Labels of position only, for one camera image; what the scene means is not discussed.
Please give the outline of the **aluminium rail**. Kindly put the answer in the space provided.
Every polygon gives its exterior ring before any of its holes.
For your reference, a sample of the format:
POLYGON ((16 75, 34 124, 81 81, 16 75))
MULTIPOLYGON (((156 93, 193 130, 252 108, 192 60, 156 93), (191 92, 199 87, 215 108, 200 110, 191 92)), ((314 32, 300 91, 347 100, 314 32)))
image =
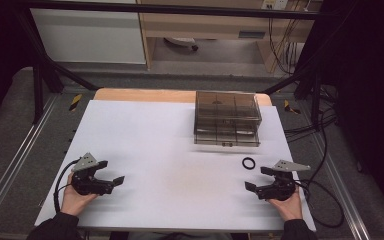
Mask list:
POLYGON ((25 159, 29 155, 36 139, 41 133, 44 125, 46 124, 49 116, 52 113, 52 110, 55 107, 55 103, 59 100, 59 94, 52 94, 43 108, 43 115, 39 118, 38 122, 33 124, 26 137, 23 139, 21 145, 17 149, 17 152, 11 159, 11 162, 7 166, 4 174, 0 178, 0 205, 3 202, 7 192, 9 191, 12 183, 14 182, 15 177, 19 173, 21 167, 24 164, 25 159))
POLYGON ((369 232, 357 210, 357 207, 345 186, 339 171, 337 170, 333 158, 327 151, 327 141, 323 139, 321 133, 314 134, 314 141, 319 148, 322 158, 325 160, 323 166, 326 169, 328 178, 333 190, 341 203, 347 224, 355 240, 370 240, 369 232))

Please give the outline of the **white wall socket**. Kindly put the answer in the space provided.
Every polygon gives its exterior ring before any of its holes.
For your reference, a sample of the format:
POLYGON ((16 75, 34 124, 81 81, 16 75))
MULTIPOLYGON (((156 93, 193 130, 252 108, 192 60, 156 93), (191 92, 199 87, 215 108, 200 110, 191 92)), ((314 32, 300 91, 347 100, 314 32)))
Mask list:
POLYGON ((262 9, 284 10, 288 0, 263 0, 262 9))

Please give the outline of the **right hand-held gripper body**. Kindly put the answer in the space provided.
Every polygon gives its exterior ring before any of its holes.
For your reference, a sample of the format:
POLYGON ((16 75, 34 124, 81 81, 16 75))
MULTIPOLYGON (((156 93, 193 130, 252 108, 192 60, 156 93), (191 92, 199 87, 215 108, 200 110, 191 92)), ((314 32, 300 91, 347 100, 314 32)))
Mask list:
POLYGON ((309 165, 302 165, 286 160, 279 160, 273 167, 276 174, 273 175, 274 182, 270 185, 259 186, 255 193, 259 199, 277 199, 280 201, 288 199, 295 191, 293 172, 308 171, 309 165))

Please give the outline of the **black metal frame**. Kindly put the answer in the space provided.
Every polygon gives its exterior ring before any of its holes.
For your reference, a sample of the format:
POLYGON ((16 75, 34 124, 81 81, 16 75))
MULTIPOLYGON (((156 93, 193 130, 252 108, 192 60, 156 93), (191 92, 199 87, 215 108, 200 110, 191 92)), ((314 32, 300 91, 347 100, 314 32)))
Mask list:
POLYGON ((12 3, 13 15, 17 18, 23 35, 28 39, 29 51, 38 69, 45 71, 44 80, 52 91, 61 92, 62 82, 58 73, 73 80, 80 86, 91 90, 99 90, 98 86, 84 80, 62 65, 56 63, 48 56, 45 47, 36 32, 36 24, 30 23, 27 13, 31 9, 47 10, 70 10, 70 11, 95 11, 95 12, 121 12, 121 13, 146 13, 163 15, 193 15, 193 16, 222 16, 242 18, 264 18, 264 19, 292 19, 313 20, 315 22, 333 21, 341 16, 341 10, 335 11, 287 11, 287 10, 251 10, 240 8, 204 7, 204 6, 181 6, 181 5, 157 5, 157 4, 130 4, 130 3, 107 3, 87 1, 62 1, 62 0, 15 0, 12 3))

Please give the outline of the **person's right hand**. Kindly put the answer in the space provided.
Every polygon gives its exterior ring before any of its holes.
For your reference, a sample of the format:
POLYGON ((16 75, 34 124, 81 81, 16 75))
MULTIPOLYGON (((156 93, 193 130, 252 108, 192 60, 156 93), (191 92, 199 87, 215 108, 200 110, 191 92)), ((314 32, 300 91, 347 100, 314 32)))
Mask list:
POLYGON ((302 204, 299 188, 295 187, 294 193, 286 200, 269 199, 268 202, 276 208, 284 221, 303 219, 302 204))

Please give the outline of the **person's lap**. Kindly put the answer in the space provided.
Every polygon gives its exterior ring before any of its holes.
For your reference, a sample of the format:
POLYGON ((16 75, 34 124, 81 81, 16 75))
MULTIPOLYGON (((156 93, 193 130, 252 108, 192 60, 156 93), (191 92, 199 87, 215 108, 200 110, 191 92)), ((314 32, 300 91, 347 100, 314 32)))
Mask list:
POLYGON ((233 240, 229 233, 131 232, 127 240, 233 240))

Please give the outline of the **person's left hand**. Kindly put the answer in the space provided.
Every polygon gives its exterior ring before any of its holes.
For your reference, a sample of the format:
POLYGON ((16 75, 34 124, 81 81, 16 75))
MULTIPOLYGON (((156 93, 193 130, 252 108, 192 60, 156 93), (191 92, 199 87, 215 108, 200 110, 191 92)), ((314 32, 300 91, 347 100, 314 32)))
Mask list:
POLYGON ((67 179, 67 186, 64 190, 61 212, 78 216, 88 204, 95 200, 97 194, 81 195, 71 185, 73 174, 70 173, 67 179))

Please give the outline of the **transparent brown drawer box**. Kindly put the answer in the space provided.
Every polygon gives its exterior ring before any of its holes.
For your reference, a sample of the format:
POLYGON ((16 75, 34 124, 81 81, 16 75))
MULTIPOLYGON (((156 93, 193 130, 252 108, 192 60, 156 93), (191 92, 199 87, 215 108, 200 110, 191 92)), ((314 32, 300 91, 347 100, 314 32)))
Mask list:
POLYGON ((262 116, 254 94, 198 91, 194 143, 223 147, 258 147, 262 116))

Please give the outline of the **white chair base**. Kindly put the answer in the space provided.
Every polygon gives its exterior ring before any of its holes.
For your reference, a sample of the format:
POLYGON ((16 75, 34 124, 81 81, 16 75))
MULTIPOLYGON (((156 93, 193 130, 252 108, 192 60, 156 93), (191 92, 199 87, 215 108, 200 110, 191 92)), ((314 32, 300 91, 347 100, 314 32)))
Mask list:
POLYGON ((171 37, 167 37, 167 38, 165 38, 165 41, 168 41, 168 42, 175 44, 175 45, 178 45, 178 46, 187 47, 187 48, 191 49, 192 51, 197 51, 199 49, 194 38, 171 38, 171 37))

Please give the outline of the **white table mat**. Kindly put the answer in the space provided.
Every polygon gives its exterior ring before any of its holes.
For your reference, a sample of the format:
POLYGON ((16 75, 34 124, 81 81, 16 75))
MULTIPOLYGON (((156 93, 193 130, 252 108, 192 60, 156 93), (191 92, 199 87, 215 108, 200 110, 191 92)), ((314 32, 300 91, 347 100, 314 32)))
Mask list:
POLYGON ((260 167, 289 160, 277 109, 262 108, 258 147, 194 143, 191 103, 92 100, 64 159, 108 161, 97 178, 124 183, 94 200, 79 225, 105 231, 264 232, 282 229, 269 203, 245 189, 269 185, 260 167))

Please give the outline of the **yellow black tape strip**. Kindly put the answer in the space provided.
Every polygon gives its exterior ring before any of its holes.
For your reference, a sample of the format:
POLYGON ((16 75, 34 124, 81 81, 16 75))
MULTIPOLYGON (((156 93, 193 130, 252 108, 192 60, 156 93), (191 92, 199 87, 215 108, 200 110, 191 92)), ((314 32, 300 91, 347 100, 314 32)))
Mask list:
POLYGON ((69 107, 69 111, 75 111, 78 103, 80 102, 81 98, 82 98, 82 94, 77 94, 76 96, 74 96, 71 104, 70 104, 70 107, 69 107))
POLYGON ((299 109, 292 108, 288 100, 284 100, 284 110, 286 112, 292 112, 294 114, 301 114, 299 109))

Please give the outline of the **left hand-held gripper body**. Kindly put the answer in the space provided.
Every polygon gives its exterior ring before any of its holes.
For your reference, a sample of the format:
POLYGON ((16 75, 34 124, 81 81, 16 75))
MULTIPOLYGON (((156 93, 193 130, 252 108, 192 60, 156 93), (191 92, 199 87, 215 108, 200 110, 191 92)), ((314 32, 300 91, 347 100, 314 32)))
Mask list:
POLYGON ((81 195, 88 194, 111 194, 114 188, 112 181, 100 180, 95 177, 99 161, 90 153, 83 155, 72 168, 73 188, 81 195))

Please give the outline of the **wooden desk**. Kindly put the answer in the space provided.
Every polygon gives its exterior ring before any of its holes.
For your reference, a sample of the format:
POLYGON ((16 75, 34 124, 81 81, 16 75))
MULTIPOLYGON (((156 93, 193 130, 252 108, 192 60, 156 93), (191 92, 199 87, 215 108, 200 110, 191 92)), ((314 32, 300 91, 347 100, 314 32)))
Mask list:
MULTIPOLYGON (((138 4, 262 9, 263 0, 136 0, 138 4)), ((288 0, 284 10, 304 12, 319 10, 317 0, 288 0)), ((139 15, 146 62, 153 60, 157 38, 244 39, 257 43, 266 70, 280 66, 289 43, 304 43, 313 27, 312 20, 257 19, 193 15, 139 15)))

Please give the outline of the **white cabinet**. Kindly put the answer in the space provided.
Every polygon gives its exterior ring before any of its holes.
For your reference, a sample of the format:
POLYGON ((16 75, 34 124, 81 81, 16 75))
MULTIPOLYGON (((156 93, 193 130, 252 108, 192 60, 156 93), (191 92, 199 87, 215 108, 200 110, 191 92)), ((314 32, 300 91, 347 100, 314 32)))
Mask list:
POLYGON ((145 63, 137 14, 32 9, 32 15, 55 61, 145 63))

